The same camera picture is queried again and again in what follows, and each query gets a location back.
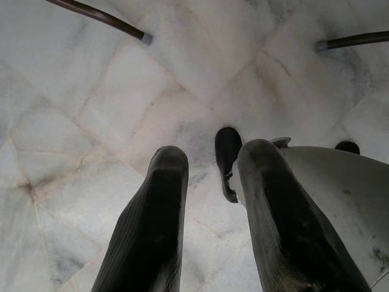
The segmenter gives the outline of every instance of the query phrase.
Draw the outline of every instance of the foot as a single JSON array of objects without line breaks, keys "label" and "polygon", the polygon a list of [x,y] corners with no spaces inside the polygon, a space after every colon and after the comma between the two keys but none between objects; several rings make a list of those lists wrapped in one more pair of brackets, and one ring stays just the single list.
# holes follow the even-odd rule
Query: foot
[{"label": "foot", "polygon": [[230,188],[229,179],[232,177],[232,164],[238,158],[242,140],[234,128],[223,128],[215,137],[216,163],[220,169],[223,194],[231,203],[237,203],[236,192]]},{"label": "foot", "polygon": [[335,149],[360,155],[360,150],[358,145],[351,141],[342,141],[341,143],[336,145]]}]

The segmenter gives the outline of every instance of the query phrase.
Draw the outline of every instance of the marble floor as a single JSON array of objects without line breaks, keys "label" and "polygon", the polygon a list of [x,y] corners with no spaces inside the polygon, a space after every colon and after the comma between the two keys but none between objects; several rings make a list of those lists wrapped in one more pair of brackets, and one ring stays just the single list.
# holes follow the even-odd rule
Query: marble floor
[{"label": "marble floor", "polygon": [[46,1],[0,3],[0,291],[89,292],[116,219],[163,145],[190,162],[181,291],[261,291],[246,211],[213,138],[356,141],[389,162],[385,0],[88,0],[144,46]]}]

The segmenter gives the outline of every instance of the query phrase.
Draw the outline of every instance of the black shoe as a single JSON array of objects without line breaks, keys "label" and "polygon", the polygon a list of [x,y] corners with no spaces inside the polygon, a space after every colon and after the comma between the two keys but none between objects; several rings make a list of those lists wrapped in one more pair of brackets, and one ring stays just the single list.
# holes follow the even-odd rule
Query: black shoe
[{"label": "black shoe", "polygon": [[341,143],[336,145],[335,149],[360,155],[358,145],[351,141],[342,141]]},{"label": "black shoe", "polygon": [[232,164],[238,158],[242,147],[239,133],[233,128],[223,128],[215,137],[216,163],[220,169],[223,194],[231,203],[237,203],[236,192],[230,188],[229,179],[232,177]]}]

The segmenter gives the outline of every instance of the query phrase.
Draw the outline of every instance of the shoe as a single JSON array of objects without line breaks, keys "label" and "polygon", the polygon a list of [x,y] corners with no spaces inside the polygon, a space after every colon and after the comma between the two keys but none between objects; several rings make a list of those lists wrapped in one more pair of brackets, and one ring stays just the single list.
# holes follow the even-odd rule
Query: shoe
[{"label": "shoe", "polygon": [[230,188],[229,179],[232,177],[232,164],[238,158],[242,140],[234,128],[223,128],[215,137],[216,163],[220,169],[223,194],[231,203],[237,203],[236,192]]},{"label": "shoe", "polygon": [[351,141],[342,141],[341,143],[336,145],[335,149],[360,155],[358,145]]}]

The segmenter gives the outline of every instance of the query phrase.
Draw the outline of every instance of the metal rod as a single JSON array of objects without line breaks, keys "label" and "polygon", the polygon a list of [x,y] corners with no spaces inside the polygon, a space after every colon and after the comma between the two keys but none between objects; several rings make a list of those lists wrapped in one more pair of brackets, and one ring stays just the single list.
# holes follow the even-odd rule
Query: metal rod
[{"label": "metal rod", "polygon": [[101,21],[102,23],[108,24],[109,26],[115,27],[116,29],[121,30],[134,38],[137,38],[140,41],[143,41],[145,44],[151,44],[153,37],[143,32],[136,27],[125,23],[124,21],[104,12],[99,9],[93,8],[89,5],[79,3],[74,0],[46,0],[58,6],[61,6],[65,9],[71,10],[73,12],[88,16],[90,18]]},{"label": "metal rod", "polygon": [[389,32],[373,32],[362,35],[348,36],[346,38],[336,38],[334,40],[319,41],[315,45],[315,50],[321,52],[323,50],[337,49],[338,47],[350,47],[360,44],[373,44],[389,41]]}]

